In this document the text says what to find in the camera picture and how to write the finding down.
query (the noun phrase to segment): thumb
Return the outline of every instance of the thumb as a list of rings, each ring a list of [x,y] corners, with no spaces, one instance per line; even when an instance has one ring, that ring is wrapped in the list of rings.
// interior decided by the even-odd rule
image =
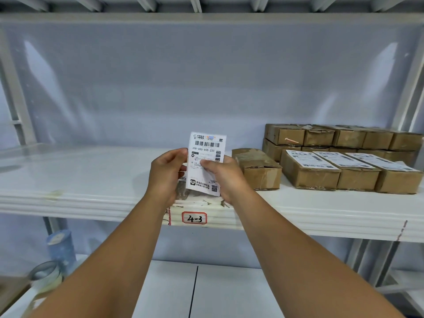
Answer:
[[[174,166],[175,168],[180,169],[181,165],[183,165],[183,163],[187,162],[187,155],[186,154],[182,154],[179,153],[177,156],[175,156],[175,158],[172,160],[171,164],[172,166]]]
[[[210,171],[214,174],[218,172],[218,168],[220,164],[221,163],[210,161],[207,159],[203,159],[200,161],[200,165],[202,165],[207,171]]]

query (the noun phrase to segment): forearm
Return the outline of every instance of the forearm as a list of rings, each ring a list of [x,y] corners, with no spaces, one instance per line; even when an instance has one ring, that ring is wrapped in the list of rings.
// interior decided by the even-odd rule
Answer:
[[[165,209],[144,197],[31,318],[131,317]]]
[[[257,193],[241,191],[233,205],[285,317],[402,317]]]

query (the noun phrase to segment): person's left hand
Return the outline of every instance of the person's left hand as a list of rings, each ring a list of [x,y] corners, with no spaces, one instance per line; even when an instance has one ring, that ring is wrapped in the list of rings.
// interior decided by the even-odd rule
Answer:
[[[183,163],[187,162],[187,154],[186,148],[179,148],[170,150],[152,161],[145,196],[162,203],[164,208],[170,207],[175,202],[178,179],[187,170],[187,167],[183,166]]]

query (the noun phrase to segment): blue cylinder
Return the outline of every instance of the blue cylinder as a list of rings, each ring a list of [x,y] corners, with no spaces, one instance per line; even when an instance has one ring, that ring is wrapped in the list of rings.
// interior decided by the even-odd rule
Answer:
[[[47,237],[47,248],[51,260],[59,263],[61,272],[68,276],[76,264],[75,249],[70,230],[60,230]]]

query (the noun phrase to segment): black gap line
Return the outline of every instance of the black gap line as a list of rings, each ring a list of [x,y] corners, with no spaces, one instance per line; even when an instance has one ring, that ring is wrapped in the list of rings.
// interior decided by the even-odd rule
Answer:
[[[188,318],[190,318],[190,316],[191,316],[191,307],[193,306],[194,289],[196,288],[196,280],[197,280],[197,272],[198,271],[199,271],[199,266],[197,266],[196,277],[194,278],[193,294],[191,295],[191,304],[190,304],[190,311],[188,312]]]

